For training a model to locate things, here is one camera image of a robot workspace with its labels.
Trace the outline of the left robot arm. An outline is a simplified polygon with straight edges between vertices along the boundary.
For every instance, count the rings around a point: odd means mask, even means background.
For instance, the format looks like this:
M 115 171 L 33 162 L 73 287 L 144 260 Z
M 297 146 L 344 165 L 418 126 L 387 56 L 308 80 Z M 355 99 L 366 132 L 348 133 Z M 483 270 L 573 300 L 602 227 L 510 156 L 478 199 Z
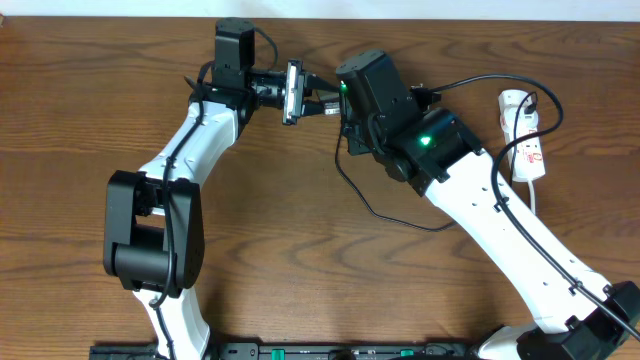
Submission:
M 204 359 L 210 326 L 194 285 L 205 252 L 201 188 L 221 155 L 261 107 L 294 125 L 324 113 L 337 86 L 292 59 L 284 71 L 255 66 L 250 20 L 215 25 L 215 56 L 191 89 L 186 118 L 164 149 L 136 172 L 118 170 L 108 181 L 103 266 L 143 304 L 157 344 L 93 346 L 92 359 Z

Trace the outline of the Galaxy S25 Ultra smartphone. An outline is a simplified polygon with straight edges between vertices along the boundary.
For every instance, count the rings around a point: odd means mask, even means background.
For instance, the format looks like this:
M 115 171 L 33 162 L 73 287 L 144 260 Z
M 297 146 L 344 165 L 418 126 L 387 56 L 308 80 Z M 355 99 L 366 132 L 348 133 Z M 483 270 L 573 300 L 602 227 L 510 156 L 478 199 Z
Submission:
M 340 115 L 341 104 L 339 101 L 330 101 L 323 104 L 324 114 L 328 116 Z

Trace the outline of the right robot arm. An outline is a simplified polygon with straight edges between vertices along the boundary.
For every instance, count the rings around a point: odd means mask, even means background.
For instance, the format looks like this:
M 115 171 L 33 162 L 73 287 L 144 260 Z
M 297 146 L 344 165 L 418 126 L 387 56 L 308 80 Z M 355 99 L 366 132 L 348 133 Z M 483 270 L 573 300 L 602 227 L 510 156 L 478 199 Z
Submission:
M 439 106 L 438 89 L 407 87 L 382 50 L 336 71 L 341 131 L 353 155 L 449 215 L 504 273 L 532 322 L 504 326 L 471 359 L 604 359 L 638 336 L 639 289 L 609 282 L 575 255 L 512 190 L 473 132 Z

